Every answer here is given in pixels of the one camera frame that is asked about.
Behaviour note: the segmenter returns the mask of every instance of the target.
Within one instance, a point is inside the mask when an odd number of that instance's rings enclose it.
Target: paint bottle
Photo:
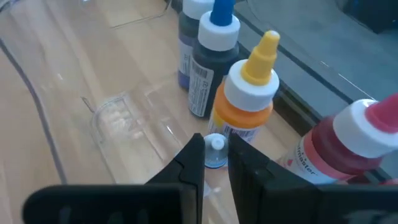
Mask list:
[[[381,102],[358,100],[322,120],[278,160],[314,184],[348,180],[379,167],[398,149],[398,94]]]
[[[211,12],[200,18],[197,41],[193,44],[190,70],[189,108],[208,118],[217,87],[232,64],[238,60],[238,34],[241,27],[232,15],[234,0],[216,0]]]
[[[236,62],[217,89],[209,133],[237,133],[251,142],[272,111],[279,77],[272,69],[280,35],[266,32],[247,60]]]
[[[217,169],[228,161],[228,139],[222,134],[209,134],[205,139],[205,166]]]
[[[178,18],[178,46],[180,47],[180,66],[178,83],[189,88],[189,71],[192,44],[198,37],[201,16],[213,8],[214,0],[183,0],[182,12]]]

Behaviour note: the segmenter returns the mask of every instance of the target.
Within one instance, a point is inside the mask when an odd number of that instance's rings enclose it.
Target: blue paint bottle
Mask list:
[[[201,16],[213,8],[214,0],[183,0],[182,12],[178,19],[178,45],[180,47],[180,66],[178,83],[189,88],[189,72],[192,44],[198,37]]]
[[[189,86],[190,111],[208,118],[216,91],[239,59],[241,27],[233,15],[234,0],[215,0],[213,10],[200,18],[198,38],[193,44]]]

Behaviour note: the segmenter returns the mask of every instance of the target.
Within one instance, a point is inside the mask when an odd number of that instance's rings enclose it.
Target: blue nozzle tip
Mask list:
[[[228,26],[232,23],[235,0],[215,0],[210,22],[216,26]]]

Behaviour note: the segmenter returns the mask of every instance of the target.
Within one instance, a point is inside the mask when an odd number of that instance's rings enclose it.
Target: wooden table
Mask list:
[[[54,162],[29,90],[1,53],[1,223],[22,223],[20,212],[24,200],[47,185],[114,182],[96,150],[98,146],[84,140],[91,139],[85,130],[90,128],[86,121],[92,114],[81,103],[81,96],[87,97],[96,108],[105,99],[134,89],[142,82],[156,85],[167,80],[168,87],[161,97],[169,113],[186,136],[197,132],[206,134],[207,121],[190,114],[187,92],[177,84],[177,14],[169,10],[160,18],[115,30],[109,28],[157,14],[164,7],[163,0],[22,1],[7,16],[18,18],[16,24],[4,25],[7,19],[1,18],[0,30],[4,31],[0,31],[0,36],[7,46],[11,51],[21,49],[22,59],[31,58],[19,60],[28,77],[37,75],[40,78],[36,80],[44,80],[33,84],[45,103],[66,176],[66,179],[60,177],[59,164]],[[12,30],[18,24],[28,24],[31,28],[25,35],[13,36]],[[27,39],[34,39],[37,45],[29,48],[21,44]],[[31,63],[43,66],[30,69]],[[254,146],[277,159],[293,148],[299,137],[274,112]],[[139,182],[145,182],[161,169],[158,164],[149,164],[149,167],[155,170],[136,167],[143,176]],[[237,223],[227,171],[206,170],[206,182],[211,192],[204,199],[203,222]]]

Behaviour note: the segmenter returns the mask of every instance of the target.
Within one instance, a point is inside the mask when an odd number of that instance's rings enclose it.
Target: orange paint bottle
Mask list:
[[[218,87],[209,122],[209,133],[228,137],[237,133],[251,142],[272,112],[279,77],[272,69],[280,35],[266,32],[247,60],[236,62]]]

